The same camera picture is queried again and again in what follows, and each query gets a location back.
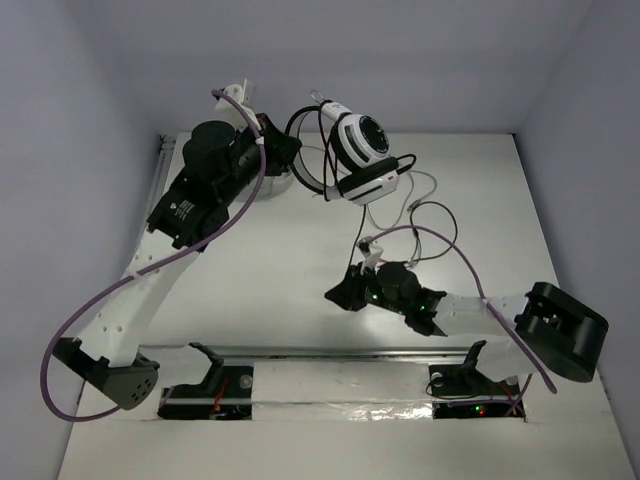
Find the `black white headphones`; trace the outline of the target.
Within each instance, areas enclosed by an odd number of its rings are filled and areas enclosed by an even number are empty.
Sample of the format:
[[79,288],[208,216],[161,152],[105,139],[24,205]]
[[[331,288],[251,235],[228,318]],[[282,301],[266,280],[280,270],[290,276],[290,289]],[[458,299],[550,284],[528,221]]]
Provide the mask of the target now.
[[400,157],[390,154],[388,135],[377,120],[322,96],[316,98],[313,105],[297,110],[288,120],[285,133],[298,138],[304,118],[310,113],[333,122],[325,140],[323,161],[328,167],[342,165],[348,174],[328,185],[309,172],[301,155],[295,157],[291,170],[306,189],[327,202],[345,199],[365,207],[395,192],[400,178],[410,172],[417,161],[414,154]]

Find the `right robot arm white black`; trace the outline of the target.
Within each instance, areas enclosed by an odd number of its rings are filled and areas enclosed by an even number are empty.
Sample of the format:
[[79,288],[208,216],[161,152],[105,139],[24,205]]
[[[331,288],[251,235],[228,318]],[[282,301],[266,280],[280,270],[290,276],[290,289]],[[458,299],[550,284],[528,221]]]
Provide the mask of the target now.
[[465,297],[422,286],[401,262],[351,265],[324,296],[345,311],[375,306],[396,313],[423,336],[477,336],[461,370],[475,393],[534,372],[589,383],[609,329],[603,316],[551,283],[520,295]]

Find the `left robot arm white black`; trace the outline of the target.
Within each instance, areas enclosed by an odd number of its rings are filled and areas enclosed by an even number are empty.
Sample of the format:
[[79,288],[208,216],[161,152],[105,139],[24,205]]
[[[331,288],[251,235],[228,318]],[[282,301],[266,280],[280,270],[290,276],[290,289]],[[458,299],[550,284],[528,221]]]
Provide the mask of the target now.
[[302,147],[267,115],[257,120],[256,128],[213,120],[192,130],[184,166],[149,215],[123,278],[98,299],[78,335],[55,343],[53,356],[117,409],[137,407],[156,385],[159,365],[139,346],[173,285],[212,238],[229,230],[236,198],[266,175],[285,172]]

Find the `grey white headphones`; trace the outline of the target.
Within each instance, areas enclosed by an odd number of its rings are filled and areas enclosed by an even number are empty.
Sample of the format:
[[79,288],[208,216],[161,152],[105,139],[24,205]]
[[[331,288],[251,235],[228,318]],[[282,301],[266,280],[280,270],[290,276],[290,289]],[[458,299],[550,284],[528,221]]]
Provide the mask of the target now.
[[255,200],[263,201],[283,194],[291,187],[294,179],[295,177],[290,171],[277,176],[265,175]]

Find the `white foam block with tape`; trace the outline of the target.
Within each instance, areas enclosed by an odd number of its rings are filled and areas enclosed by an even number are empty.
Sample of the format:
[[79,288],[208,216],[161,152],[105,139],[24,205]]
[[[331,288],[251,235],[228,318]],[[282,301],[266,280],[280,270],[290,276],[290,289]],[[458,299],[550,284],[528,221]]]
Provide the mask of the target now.
[[256,421],[430,420],[428,366],[407,362],[258,362]]

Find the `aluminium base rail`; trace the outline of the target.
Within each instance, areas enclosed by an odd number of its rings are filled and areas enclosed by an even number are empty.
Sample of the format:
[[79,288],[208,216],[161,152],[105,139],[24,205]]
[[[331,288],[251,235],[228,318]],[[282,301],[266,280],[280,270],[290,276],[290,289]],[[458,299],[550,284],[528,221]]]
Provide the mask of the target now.
[[243,358],[340,358],[340,359],[414,359],[465,357],[468,347],[411,347],[411,348],[346,348],[346,347],[258,347],[258,346],[211,346],[224,357]]

